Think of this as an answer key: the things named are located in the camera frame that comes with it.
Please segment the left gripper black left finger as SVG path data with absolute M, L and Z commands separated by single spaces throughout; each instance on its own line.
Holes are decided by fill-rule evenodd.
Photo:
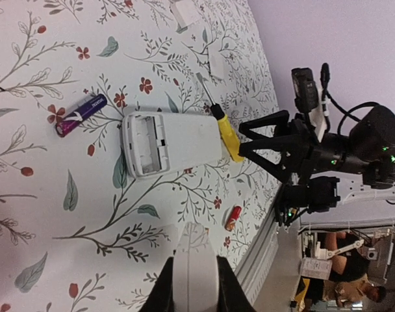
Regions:
M 146 302 L 145 312 L 174 312 L 173 302 L 173 260 L 169 257 L 165 262 Z

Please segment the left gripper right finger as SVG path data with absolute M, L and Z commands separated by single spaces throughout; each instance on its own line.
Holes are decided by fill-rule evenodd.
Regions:
M 219 295 L 217 311 L 255 312 L 225 257 L 216 257 L 218 264 Z

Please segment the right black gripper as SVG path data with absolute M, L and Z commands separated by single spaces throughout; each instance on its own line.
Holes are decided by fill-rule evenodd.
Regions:
M 308 182 L 312 175 L 313 139 L 305 121 L 295 118 L 288 122 L 289 113 L 281 110 L 262 118 L 241 123 L 238 132 L 250 139 L 241 143 L 239 155 L 255 163 L 282 184 L 292 174 L 298 175 L 299 182 Z M 267 126 L 275 126 L 279 136 L 265 136 L 254 131 Z M 281 154 L 280 162 L 269 158 L 271 152 Z

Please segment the white remote with screen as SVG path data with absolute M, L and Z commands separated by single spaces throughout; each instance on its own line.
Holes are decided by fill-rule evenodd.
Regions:
M 173 258 L 172 298 L 178 312 L 217 311 L 219 270 L 203 225 L 185 224 Z

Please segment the yellow handled screwdriver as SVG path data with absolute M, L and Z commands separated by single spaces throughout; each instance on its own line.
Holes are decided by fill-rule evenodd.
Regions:
M 223 109 L 219 104 L 217 104 L 210 94 L 210 91 L 207 85 L 204 82 L 203 76 L 200 73 L 196 73 L 196 78 L 202 85 L 209 101 L 210 101 L 210 111 L 212 115 L 218 122 L 218 127 L 220 130 L 220 135 L 227 148 L 232 160 L 236 163 L 241 163 L 244 161 L 244 158 L 239 155 L 239 147 L 240 147 L 240 140 L 233 129 L 228 116 L 224 113 Z

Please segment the red AA battery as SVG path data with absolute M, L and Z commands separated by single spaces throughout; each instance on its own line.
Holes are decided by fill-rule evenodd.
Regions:
M 229 217 L 225 223 L 224 228 L 227 231 L 232 231 L 234 230 L 236 226 L 236 222 L 238 221 L 240 214 L 242 212 L 242 207 L 239 205 L 236 205 L 232 208 L 231 213 L 229 214 Z

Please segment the plain white remote control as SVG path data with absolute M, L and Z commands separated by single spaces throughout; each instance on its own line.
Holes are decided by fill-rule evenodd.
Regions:
M 134 112 L 121 133 L 127 171 L 135 179 L 165 175 L 218 161 L 222 140 L 212 116 Z

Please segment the purple black AA battery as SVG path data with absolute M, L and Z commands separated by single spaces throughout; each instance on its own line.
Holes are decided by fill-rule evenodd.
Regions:
M 103 94 L 98 94 L 92 99 L 89 99 L 56 123 L 55 129 L 57 135 L 62 138 L 67 136 L 106 105 L 107 99 Z

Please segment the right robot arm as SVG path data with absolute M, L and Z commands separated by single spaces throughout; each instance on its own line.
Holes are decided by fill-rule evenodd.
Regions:
M 279 225 L 336 207 L 340 180 L 325 172 L 359 174 L 364 185 L 376 190 L 395 183 L 395 114 L 376 102 L 357 108 L 369 112 L 347 136 L 324 133 L 319 138 L 308 114 L 291 120 L 286 110 L 240 124 L 248 142 L 240 145 L 239 154 L 282 184 L 272 205 Z

